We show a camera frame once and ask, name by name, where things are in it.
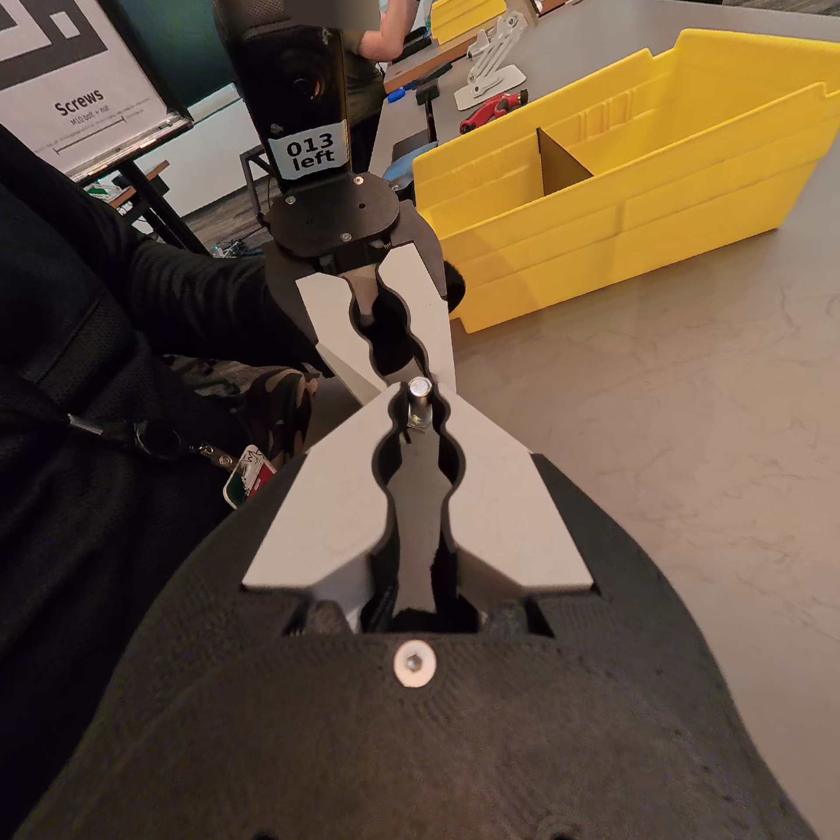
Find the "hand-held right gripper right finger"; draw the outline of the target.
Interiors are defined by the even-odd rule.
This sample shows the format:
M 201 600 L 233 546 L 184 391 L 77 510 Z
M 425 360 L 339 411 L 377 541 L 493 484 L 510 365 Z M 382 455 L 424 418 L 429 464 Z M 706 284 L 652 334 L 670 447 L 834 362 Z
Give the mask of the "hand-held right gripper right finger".
M 551 463 L 446 385 L 431 403 L 449 483 L 431 566 L 436 625 L 478 627 L 509 603 L 589 592 L 592 573 L 540 471 Z

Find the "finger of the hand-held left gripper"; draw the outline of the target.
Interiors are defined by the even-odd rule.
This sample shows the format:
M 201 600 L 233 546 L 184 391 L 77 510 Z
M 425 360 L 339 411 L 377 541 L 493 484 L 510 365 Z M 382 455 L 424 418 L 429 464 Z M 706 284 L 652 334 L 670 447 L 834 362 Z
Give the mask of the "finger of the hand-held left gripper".
M 374 365 L 373 347 L 354 321 L 355 296 L 339 276 L 313 273 L 296 281 L 322 360 L 361 406 L 388 389 Z
M 392 248 L 377 268 L 378 300 L 404 329 L 411 355 L 428 379 L 455 393 L 447 302 L 414 244 Z

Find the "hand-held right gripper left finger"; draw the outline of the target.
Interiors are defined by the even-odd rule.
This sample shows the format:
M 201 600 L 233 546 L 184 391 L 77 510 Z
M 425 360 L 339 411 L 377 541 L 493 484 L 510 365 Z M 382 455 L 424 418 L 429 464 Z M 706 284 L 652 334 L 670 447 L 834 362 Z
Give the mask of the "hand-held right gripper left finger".
M 403 462 L 403 385 L 393 384 L 303 457 L 242 585 L 335 602 L 355 632 L 386 622 L 400 535 L 388 489 Z

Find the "steel hex bolt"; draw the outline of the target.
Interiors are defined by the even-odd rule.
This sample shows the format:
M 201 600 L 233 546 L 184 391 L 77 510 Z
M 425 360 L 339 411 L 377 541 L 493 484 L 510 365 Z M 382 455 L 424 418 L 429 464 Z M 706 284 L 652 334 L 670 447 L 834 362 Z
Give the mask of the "steel hex bolt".
M 412 443 L 412 434 L 425 434 L 434 430 L 434 384 L 424 377 L 416 376 L 407 384 L 406 431 L 402 435 L 404 445 Z

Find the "yellow storage bin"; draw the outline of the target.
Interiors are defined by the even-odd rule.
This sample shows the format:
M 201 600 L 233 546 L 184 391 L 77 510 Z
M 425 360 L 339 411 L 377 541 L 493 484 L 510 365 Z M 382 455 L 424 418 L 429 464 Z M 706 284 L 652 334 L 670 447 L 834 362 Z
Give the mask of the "yellow storage bin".
M 838 44 L 688 28 L 416 159 L 477 332 L 782 225 L 839 124 Z M 594 177 L 542 196 L 537 128 Z

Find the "person's left forearm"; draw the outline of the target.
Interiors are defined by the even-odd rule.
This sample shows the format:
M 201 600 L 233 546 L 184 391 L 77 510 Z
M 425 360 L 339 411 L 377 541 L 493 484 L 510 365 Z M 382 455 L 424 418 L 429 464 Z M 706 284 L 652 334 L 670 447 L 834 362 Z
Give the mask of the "person's left forearm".
M 143 238 L 122 296 L 158 354 L 333 375 L 271 296 L 263 259 L 216 259 Z

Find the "printed badge card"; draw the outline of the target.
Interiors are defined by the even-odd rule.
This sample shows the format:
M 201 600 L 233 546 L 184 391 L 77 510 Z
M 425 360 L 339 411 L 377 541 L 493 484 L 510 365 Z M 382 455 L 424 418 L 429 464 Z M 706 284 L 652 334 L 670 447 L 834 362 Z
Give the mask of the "printed badge card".
M 257 446 L 247 446 L 224 484 L 226 503 L 233 509 L 241 508 L 276 473 L 277 469 Z

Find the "person's camouflage pants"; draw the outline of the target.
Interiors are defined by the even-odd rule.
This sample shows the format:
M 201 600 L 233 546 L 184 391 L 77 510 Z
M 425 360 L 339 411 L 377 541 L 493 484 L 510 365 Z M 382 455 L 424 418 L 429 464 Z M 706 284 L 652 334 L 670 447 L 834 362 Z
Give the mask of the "person's camouflage pants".
M 309 364 L 251 366 L 236 361 L 163 357 L 188 390 L 230 415 L 247 443 L 280 468 L 304 449 L 321 373 Z

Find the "wood edged table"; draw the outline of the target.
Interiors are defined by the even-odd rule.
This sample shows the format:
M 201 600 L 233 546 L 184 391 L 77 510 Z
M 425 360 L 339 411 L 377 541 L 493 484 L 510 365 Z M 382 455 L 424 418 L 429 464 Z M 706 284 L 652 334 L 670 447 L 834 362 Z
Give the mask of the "wood edged table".
M 541 16 L 551 13 L 554 9 L 573 4 L 572 1 L 508 1 L 507 10 L 520 12 L 527 19 L 528 24 L 534 26 Z M 405 88 L 411 82 L 427 76 L 433 70 L 466 57 L 469 48 L 477 40 L 478 33 L 482 30 L 492 29 L 496 19 L 497 15 L 492 15 L 488 20 L 443 45 L 440 45 L 437 40 L 433 40 L 431 45 L 420 49 L 394 65 L 389 65 L 384 76 L 385 92 L 390 94 L 399 88 Z

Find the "black bin divider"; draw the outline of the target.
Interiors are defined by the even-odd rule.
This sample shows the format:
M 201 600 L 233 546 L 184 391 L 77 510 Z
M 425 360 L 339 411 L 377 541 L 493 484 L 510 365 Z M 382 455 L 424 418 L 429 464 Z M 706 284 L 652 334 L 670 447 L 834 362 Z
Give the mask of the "black bin divider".
M 546 130 L 537 128 L 536 134 L 543 197 L 559 193 L 594 177 L 589 169 L 560 143 L 553 140 Z

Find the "white folding stand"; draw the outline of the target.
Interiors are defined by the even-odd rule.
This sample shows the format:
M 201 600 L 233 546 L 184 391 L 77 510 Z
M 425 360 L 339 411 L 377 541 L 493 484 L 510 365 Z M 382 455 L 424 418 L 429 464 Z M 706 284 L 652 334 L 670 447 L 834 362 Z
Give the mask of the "white folding stand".
M 524 74 L 508 61 L 508 57 L 527 26 L 525 16 L 514 11 L 499 16 L 493 28 L 479 31 L 467 53 L 471 61 L 467 82 L 455 92 L 459 112 L 477 107 L 488 98 L 525 81 Z

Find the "yellow parts bin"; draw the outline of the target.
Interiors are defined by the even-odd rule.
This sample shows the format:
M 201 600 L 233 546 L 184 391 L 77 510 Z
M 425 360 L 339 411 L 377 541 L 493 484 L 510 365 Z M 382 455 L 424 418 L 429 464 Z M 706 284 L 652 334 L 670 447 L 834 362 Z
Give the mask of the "yellow parts bin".
M 505 1 L 433 1 L 428 13 L 430 34 L 441 46 L 506 11 Z

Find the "framed marker sign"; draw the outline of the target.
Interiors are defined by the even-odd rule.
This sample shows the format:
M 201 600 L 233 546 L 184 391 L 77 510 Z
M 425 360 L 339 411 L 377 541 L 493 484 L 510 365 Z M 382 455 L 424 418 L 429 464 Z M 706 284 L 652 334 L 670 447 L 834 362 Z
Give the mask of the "framed marker sign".
M 2 125 L 80 186 L 120 174 L 164 241 L 207 255 L 137 160 L 194 120 L 117 2 L 1 2 Z

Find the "black handled tool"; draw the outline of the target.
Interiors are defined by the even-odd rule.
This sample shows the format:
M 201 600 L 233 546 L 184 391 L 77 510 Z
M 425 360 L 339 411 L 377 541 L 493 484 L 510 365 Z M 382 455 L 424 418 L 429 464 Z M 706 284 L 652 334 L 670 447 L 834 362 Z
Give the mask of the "black handled tool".
M 418 81 L 415 92 L 416 103 L 418 106 L 423 107 L 426 120 L 427 142 L 431 144 L 438 141 L 433 107 L 433 102 L 438 96 L 439 86 L 436 78 L 426 77 Z

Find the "red handled pliers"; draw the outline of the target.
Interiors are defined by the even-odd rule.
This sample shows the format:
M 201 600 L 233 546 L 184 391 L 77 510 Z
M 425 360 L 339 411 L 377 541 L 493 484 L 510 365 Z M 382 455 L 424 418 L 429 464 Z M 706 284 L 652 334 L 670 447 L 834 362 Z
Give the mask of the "red handled pliers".
M 529 91 L 523 88 L 511 93 L 499 93 L 481 104 L 481 106 L 464 119 L 459 127 L 458 133 L 464 135 L 486 126 L 491 121 L 502 118 L 510 112 L 520 109 L 529 101 Z

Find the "black wall monitor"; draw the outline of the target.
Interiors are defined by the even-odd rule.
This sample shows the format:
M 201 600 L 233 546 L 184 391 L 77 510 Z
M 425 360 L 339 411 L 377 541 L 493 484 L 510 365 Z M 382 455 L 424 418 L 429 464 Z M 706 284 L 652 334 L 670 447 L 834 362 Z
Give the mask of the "black wall monitor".
M 211 1 L 119 1 L 154 66 L 192 106 L 234 82 Z

